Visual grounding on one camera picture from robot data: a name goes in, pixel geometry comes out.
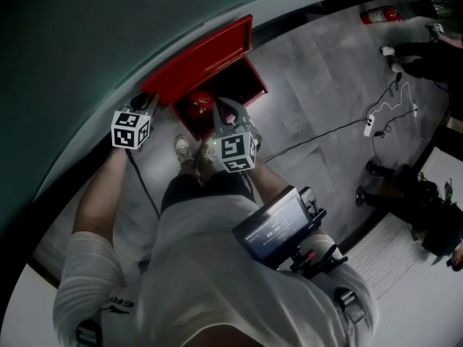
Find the floor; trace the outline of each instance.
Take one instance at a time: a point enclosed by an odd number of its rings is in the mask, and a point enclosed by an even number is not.
[[[371,7],[394,5],[410,18],[412,0],[380,0],[322,17],[289,31],[248,53],[269,93],[248,106],[249,114],[264,138],[264,157],[317,134],[362,118],[395,78],[379,53],[385,43],[427,41],[425,24],[414,17],[404,22],[363,25],[359,13]],[[423,139],[432,136],[447,106],[447,95],[431,81],[405,75],[413,101],[418,105],[417,125]],[[382,129],[394,116],[411,107],[408,92],[403,104],[375,115],[373,130]],[[386,95],[395,105],[400,93]],[[150,193],[160,205],[169,181],[178,172],[172,141],[188,131],[169,110],[154,120],[154,132],[135,160]],[[354,193],[359,185],[375,186],[364,166],[373,157],[371,137],[363,136],[364,124],[355,124],[314,142],[304,144],[269,163],[298,188],[310,186],[318,203],[328,211],[323,221],[337,241],[348,237],[371,214],[358,208]],[[392,133],[376,138],[376,150],[387,166],[414,163],[426,143],[417,136],[412,115],[396,120]],[[115,228],[116,254],[128,279],[139,274],[138,263],[148,259],[156,236],[156,219],[133,168],[129,170]],[[60,277],[72,222],[82,191],[66,206],[38,245],[34,258],[52,275]]]

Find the fire extinguisher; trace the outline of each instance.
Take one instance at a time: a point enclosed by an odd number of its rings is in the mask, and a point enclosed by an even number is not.
[[[360,13],[360,19],[366,25],[378,22],[393,22],[394,20],[400,21],[401,18],[394,7],[379,7]]]

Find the power strip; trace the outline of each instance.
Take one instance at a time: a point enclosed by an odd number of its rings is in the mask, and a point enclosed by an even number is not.
[[[374,123],[375,123],[375,117],[374,115],[371,114],[367,117],[367,125],[365,126],[365,130],[363,130],[364,136],[366,137],[370,136]]]

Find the white cable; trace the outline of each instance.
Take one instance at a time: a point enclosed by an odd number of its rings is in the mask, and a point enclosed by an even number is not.
[[[402,104],[402,88],[400,88],[400,103],[399,103],[399,104],[396,104],[394,107],[391,108],[391,106],[390,106],[389,104],[387,104],[387,102],[384,102],[383,104],[381,104],[381,107],[380,107],[379,109],[376,109],[376,111],[373,111],[373,112],[371,112],[370,114],[373,115],[373,114],[375,114],[376,112],[381,111],[381,109],[383,109],[383,106],[384,106],[385,104],[389,107],[389,109],[391,109],[391,111],[393,111],[395,108],[397,108],[398,106],[400,106],[400,105]]]
[[[412,101],[412,94],[410,93],[410,84],[409,84],[408,82],[405,82],[405,83],[400,87],[400,104],[402,104],[402,88],[403,88],[405,85],[407,86],[407,89],[408,89],[408,98],[410,99],[410,104],[412,104],[412,108],[413,108],[413,109],[417,109],[417,108],[416,108],[416,105],[415,105],[415,104],[413,103],[413,101]],[[420,136],[420,131],[418,131],[417,116],[416,116],[415,112],[413,113],[413,119],[415,120],[415,129],[417,130],[417,136],[418,136],[418,138],[419,138],[421,141],[423,141],[423,142],[430,142],[431,139],[423,139],[423,138]]]

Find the black shorts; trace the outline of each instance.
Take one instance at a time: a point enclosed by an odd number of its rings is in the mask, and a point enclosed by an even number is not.
[[[254,197],[240,173],[220,171],[210,177],[204,185],[193,175],[179,175],[167,187],[162,199],[161,212],[175,203],[217,195],[242,195],[254,202]]]

